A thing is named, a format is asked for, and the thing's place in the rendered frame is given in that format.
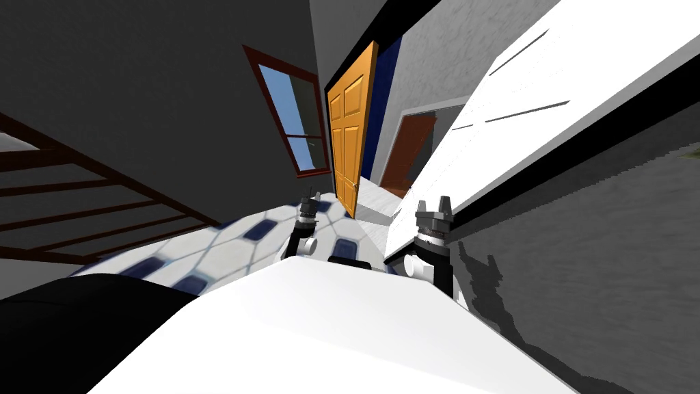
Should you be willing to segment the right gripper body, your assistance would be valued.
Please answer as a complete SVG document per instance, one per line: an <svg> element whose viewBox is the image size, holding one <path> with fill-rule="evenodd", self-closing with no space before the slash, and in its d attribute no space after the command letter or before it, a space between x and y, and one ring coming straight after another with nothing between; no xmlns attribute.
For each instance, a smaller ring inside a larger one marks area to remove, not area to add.
<svg viewBox="0 0 700 394"><path fill-rule="evenodd" d="M448 233L451 224L454 222L453 215L441 212L417 211L415 216L418 228L442 234Z"/></svg>

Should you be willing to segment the red-framed window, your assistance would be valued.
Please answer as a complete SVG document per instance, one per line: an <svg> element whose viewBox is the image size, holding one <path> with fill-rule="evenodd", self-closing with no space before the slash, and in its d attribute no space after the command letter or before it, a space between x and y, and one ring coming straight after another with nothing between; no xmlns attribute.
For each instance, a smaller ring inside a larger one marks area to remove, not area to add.
<svg viewBox="0 0 700 394"><path fill-rule="evenodd" d="M315 74L243 46L298 178L330 173Z"/></svg>

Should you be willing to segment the white door leaf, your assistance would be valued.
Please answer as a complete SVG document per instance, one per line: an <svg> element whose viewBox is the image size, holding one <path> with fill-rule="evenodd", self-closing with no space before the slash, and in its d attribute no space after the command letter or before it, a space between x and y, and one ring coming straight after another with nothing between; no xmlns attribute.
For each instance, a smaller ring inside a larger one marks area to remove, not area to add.
<svg viewBox="0 0 700 394"><path fill-rule="evenodd" d="M453 202L455 226L540 184L516 176L700 55L700 0L560 0L499 55L415 180L385 257L415 212Z"/></svg>

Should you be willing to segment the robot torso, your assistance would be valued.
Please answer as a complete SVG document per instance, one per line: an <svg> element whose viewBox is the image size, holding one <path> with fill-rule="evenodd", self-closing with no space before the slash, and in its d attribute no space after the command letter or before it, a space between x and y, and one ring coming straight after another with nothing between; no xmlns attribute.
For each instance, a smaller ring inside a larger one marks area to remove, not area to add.
<svg viewBox="0 0 700 394"><path fill-rule="evenodd" d="M578 394L433 285L292 257L183 307L88 394Z"/></svg>

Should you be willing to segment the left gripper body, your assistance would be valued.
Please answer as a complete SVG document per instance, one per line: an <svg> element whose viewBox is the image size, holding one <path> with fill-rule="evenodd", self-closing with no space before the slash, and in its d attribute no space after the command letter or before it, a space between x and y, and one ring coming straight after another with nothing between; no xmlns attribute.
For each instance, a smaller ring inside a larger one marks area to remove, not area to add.
<svg viewBox="0 0 700 394"><path fill-rule="evenodd" d="M317 197L304 196L301 198L297 222L303 225L315 225L319 200Z"/></svg>

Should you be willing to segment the dark brown wooden railing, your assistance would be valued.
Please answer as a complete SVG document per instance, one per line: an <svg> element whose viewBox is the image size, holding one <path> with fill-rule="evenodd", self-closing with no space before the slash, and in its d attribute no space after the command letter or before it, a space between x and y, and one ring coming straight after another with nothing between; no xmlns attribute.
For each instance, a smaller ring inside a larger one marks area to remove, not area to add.
<svg viewBox="0 0 700 394"><path fill-rule="evenodd" d="M0 224L0 235L20 229L34 228L55 223L75 221L85 218L93 218L100 215L125 212L148 207L164 206L174 211L174 214L143 222L132 224L122 228L101 231L91 235L83 235L70 240L61 240L43 246L33 248L15 248L0 242L0 258L19 261L41 261L47 263L61 263L86 267L96 263L103 257L111 257L117 252L123 252L138 246L165 240L170 237L183 235L206 227L216 227L221 223L197 210L180 203L173 198L155 191L153 188L136 181L102 163L95 161L87 155L68 147L61 142L29 127L28 125L13 119L0 112L0 132L16 140L18 147L0 151L0 174L25 170L37 170L74 166L84 172L92 174L91 179L49 181L43 184L0 187L0 198L26 197L40 194L56 194L62 192L74 192L79 190L91 190L100 188L117 187L141 198L135 202L121 202L109 207L94 207L80 211L58 213L41 218L27 218L15 222ZM193 220L195 224L185 228L179 228L160 235L154 235L138 241L133 241L121 246L114 246L106 250L91 252L88 254L61 253L60 249L69 246L84 244L98 239L105 239L115 235L132 233L142 229L152 228L163 224L179 222L181 220Z"/></svg>

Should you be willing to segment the orange panelled door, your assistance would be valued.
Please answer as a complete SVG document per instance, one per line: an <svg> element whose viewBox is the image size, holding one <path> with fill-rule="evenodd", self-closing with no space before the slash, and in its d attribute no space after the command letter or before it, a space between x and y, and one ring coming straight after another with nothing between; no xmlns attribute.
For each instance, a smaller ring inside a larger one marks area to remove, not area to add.
<svg viewBox="0 0 700 394"><path fill-rule="evenodd" d="M327 93L335 193L352 218L358 204L378 48L372 41Z"/></svg>

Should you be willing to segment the brown door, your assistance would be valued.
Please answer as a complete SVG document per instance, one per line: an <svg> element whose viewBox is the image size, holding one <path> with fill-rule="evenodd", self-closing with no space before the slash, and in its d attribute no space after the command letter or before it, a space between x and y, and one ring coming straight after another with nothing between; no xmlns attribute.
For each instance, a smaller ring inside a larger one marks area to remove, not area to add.
<svg viewBox="0 0 700 394"><path fill-rule="evenodd" d="M434 111L403 117L380 186L404 198L432 151Z"/></svg>

